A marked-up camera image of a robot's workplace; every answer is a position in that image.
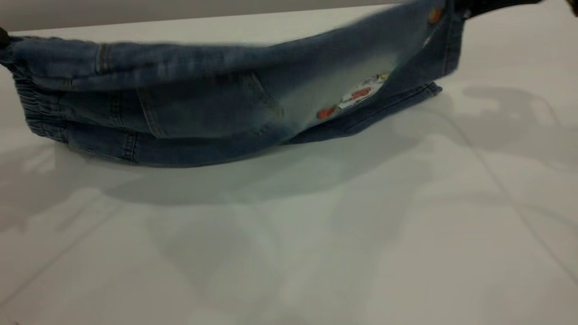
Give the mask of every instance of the copper rivet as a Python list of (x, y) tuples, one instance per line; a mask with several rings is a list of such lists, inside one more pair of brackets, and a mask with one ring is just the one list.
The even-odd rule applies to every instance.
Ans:
[(435, 7), (429, 12), (428, 20), (430, 23), (435, 24), (442, 17), (442, 8)]

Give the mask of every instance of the blue denim jeans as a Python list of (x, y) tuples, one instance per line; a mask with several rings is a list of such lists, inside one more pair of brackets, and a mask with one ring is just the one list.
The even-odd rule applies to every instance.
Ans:
[(464, 19), (415, 0), (267, 47), (11, 37), (30, 129), (103, 158), (204, 165), (285, 143), (356, 134), (441, 91)]

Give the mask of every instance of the back pocket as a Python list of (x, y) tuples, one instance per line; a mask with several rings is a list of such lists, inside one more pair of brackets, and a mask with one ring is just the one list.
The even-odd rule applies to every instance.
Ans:
[(159, 84), (137, 92), (157, 138), (262, 135), (283, 116), (251, 72)]

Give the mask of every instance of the red graphic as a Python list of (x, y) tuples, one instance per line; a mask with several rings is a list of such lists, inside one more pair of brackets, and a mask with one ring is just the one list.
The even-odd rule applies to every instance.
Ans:
[(337, 109), (337, 106), (332, 106), (330, 108), (326, 108), (317, 112), (317, 118), (320, 120), (325, 120), (327, 117), (330, 117), (333, 112)]
[(365, 87), (363, 89), (356, 90), (353, 93), (351, 93), (351, 98), (349, 98), (349, 100), (352, 101), (352, 100), (357, 99), (359, 97), (367, 96), (367, 95), (369, 95), (370, 91), (371, 91), (371, 87)]

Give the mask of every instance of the white table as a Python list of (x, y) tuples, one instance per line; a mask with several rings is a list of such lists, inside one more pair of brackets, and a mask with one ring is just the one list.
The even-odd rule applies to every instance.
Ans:
[[(278, 42), (380, 8), (22, 34)], [(31, 134), (2, 70), (0, 324), (577, 324), (577, 32), (561, 0), (478, 17), (436, 98), (193, 169)]]

